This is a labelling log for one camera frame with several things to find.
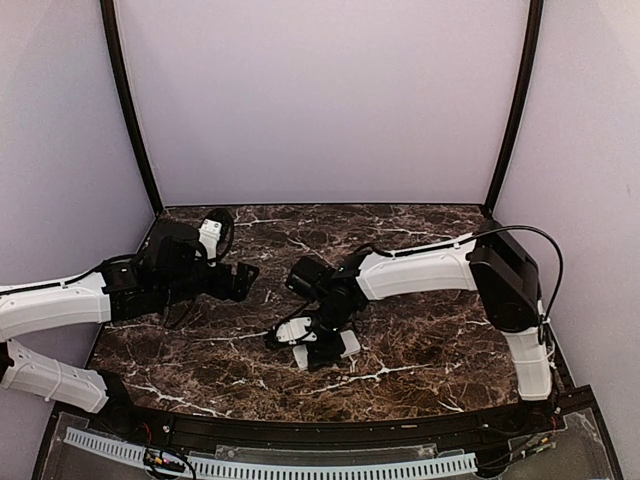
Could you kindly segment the white remote control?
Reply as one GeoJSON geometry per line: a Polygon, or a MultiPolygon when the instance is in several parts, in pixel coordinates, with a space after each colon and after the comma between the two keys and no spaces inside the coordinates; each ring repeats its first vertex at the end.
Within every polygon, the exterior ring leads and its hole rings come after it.
{"type": "Polygon", "coordinates": [[[360,350],[361,344],[355,333],[352,330],[346,330],[324,341],[305,342],[295,346],[293,355],[301,370],[316,371],[356,355],[360,350]]]}

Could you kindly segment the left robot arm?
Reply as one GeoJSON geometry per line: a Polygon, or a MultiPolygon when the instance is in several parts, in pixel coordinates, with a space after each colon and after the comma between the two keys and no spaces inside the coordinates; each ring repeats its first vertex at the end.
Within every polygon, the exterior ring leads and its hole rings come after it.
{"type": "Polygon", "coordinates": [[[195,228],[178,222],[155,225],[132,255],[108,259],[93,269],[1,293],[1,385],[63,402],[86,412],[101,412],[120,436],[141,427],[140,412],[118,376],[61,363],[34,352],[18,337],[76,324],[104,324],[162,313],[200,295],[244,300],[257,267],[225,264],[217,251],[231,232],[214,220],[195,228]]]}

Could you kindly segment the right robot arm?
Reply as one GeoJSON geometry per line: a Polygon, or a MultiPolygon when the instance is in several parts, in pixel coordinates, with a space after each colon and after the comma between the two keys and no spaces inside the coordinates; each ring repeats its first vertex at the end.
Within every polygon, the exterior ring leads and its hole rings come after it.
{"type": "Polygon", "coordinates": [[[358,353],[359,342],[345,326],[373,301],[475,291],[515,367],[523,402],[511,410],[510,424],[530,434],[549,416],[553,350],[546,331],[553,303],[542,297],[537,263],[513,237],[517,229],[488,220],[475,233],[429,245],[385,251],[365,244],[336,268],[302,257],[285,285],[305,304],[277,323],[266,342],[292,347],[298,367],[313,370],[358,353]]]}

